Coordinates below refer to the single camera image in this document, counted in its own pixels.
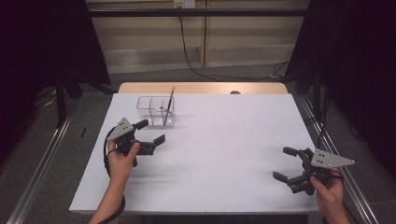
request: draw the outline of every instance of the beige wall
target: beige wall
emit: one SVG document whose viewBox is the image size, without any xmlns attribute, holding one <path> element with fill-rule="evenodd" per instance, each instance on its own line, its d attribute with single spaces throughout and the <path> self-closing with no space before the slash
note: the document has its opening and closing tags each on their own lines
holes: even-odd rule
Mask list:
<svg viewBox="0 0 396 224">
<path fill-rule="evenodd" d="M 173 1 L 87 0 L 95 8 L 172 8 Z M 308 0 L 196 0 L 208 8 L 306 8 Z M 109 73 L 187 67 L 178 18 L 92 18 Z M 198 66 L 279 63 L 290 58 L 302 18 L 183 18 Z"/>
</svg>

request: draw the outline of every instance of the forearm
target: forearm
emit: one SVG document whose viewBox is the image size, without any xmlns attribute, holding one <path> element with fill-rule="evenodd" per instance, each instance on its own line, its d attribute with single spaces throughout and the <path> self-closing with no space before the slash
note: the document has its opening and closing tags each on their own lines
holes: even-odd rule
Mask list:
<svg viewBox="0 0 396 224">
<path fill-rule="evenodd" d="M 336 216 L 325 216 L 324 218 L 328 224 L 350 224 L 345 211 Z"/>
<path fill-rule="evenodd" d="M 111 181 L 90 223 L 98 223 L 119 210 L 126 183 Z"/>
</svg>

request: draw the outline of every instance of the white tabletop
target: white tabletop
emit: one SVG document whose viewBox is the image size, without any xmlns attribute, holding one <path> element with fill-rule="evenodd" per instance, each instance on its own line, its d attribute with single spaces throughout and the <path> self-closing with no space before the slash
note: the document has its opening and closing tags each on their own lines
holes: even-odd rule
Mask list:
<svg viewBox="0 0 396 224">
<path fill-rule="evenodd" d="M 105 193 L 107 132 L 122 118 L 136 123 L 139 96 L 114 94 L 70 211 L 92 214 Z M 125 212 L 150 214 L 296 214 L 318 211 L 315 197 L 291 193 L 272 178 L 301 175 L 302 162 L 283 147 L 314 149 L 290 94 L 177 94 L 176 125 L 137 131 L 140 141 L 161 134 L 153 156 L 138 156 L 125 190 Z"/>
</svg>

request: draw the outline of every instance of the clear plastic container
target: clear plastic container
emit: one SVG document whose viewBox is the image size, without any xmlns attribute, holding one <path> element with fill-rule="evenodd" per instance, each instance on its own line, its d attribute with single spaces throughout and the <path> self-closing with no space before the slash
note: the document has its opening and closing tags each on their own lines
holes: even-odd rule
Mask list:
<svg viewBox="0 0 396 224">
<path fill-rule="evenodd" d="M 140 96 L 136 109 L 141 119 L 150 125 L 174 126 L 176 122 L 175 99 L 169 96 Z"/>
</svg>

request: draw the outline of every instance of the human hand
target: human hand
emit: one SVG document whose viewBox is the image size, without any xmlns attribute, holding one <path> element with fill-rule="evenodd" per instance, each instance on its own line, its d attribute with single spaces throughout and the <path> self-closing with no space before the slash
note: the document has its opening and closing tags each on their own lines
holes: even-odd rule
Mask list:
<svg viewBox="0 0 396 224">
<path fill-rule="evenodd" d="M 114 141 L 109 141 L 107 143 L 107 151 L 110 152 L 116 147 L 116 143 Z M 110 184 L 123 184 L 126 185 L 126 182 L 129 179 L 129 175 L 132 171 L 134 157 L 139 151 L 140 144 L 134 143 L 129 151 L 128 155 L 122 156 L 117 150 L 110 152 L 108 157 L 108 163 L 110 166 Z"/>
<path fill-rule="evenodd" d="M 332 169 L 332 175 L 339 175 L 338 169 Z M 310 178 L 311 184 L 317 190 L 317 204 L 320 213 L 329 224 L 349 223 L 343 205 L 343 182 L 339 178 L 330 178 L 324 186 L 314 176 Z"/>
</svg>

